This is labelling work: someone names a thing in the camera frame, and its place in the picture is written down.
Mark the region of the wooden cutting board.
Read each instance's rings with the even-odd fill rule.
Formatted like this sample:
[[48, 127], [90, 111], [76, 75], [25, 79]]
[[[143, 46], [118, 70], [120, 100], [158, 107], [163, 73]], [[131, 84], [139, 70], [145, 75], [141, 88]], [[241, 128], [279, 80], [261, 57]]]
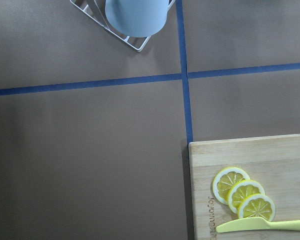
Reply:
[[238, 218], [245, 197], [264, 194], [250, 208], [274, 202], [274, 220], [300, 220], [300, 134], [198, 141], [189, 144], [194, 235], [197, 240], [300, 240], [300, 231], [218, 233]]

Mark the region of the blue cup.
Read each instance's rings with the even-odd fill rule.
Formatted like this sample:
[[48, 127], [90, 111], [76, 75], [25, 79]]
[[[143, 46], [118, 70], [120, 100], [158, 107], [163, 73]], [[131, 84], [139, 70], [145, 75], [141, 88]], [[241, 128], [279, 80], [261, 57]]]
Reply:
[[110, 25], [120, 33], [135, 37], [149, 37], [166, 24], [168, 0], [107, 0], [105, 15]]

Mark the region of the lemon slice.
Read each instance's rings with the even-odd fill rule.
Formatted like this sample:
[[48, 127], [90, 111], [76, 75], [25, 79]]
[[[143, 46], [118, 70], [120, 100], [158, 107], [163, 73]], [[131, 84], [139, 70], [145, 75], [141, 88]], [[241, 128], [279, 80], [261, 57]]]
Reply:
[[248, 173], [239, 167], [223, 168], [215, 175], [212, 181], [212, 192], [219, 202], [228, 205], [227, 196], [230, 189], [236, 183], [249, 179]]
[[239, 219], [261, 217], [273, 221], [276, 215], [276, 205], [267, 195], [256, 193], [244, 198], [237, 209]]
[[225, 199], [231, 211], [237, 214], [242, 201], [253, 194], [265, 194], [265, 190], [262, 185], [255, 180], [242, 180], [232, 186]]

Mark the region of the yellow plastic knife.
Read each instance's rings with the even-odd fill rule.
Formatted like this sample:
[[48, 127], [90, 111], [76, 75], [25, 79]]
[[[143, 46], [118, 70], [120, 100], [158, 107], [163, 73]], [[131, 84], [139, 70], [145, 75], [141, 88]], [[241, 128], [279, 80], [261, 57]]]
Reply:
[[252, 230], [300, 231], [300, 220], [267, 221], [262, 217], [247, 217], [218, 225], [215, 230], [218, 233]]

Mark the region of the clear acrylic cup rack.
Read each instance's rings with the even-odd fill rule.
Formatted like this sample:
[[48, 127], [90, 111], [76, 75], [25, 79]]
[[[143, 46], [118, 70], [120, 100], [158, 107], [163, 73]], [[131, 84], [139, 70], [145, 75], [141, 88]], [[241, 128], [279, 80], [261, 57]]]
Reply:
[[[168, 12], [175, 3], [174, 0], [168, 0]], [[107, 20], [106, 13], [105, 13], [105, 5], [106, 0], [72, 0], [71, 4], [78, 9], [81, 13], [86, 15], [88, 18], [93, 20], [97, 23], [101, 28], [105, 31], [119, 39], [121, 42], [125, 43], [130, 48], [134, 49], [136, 52], [140, 53], [150, 38], [153, 36], [147, 37], [132, 37], [129, 35], [125, 35], [116, 29], [114, 29], [109, 21]]]

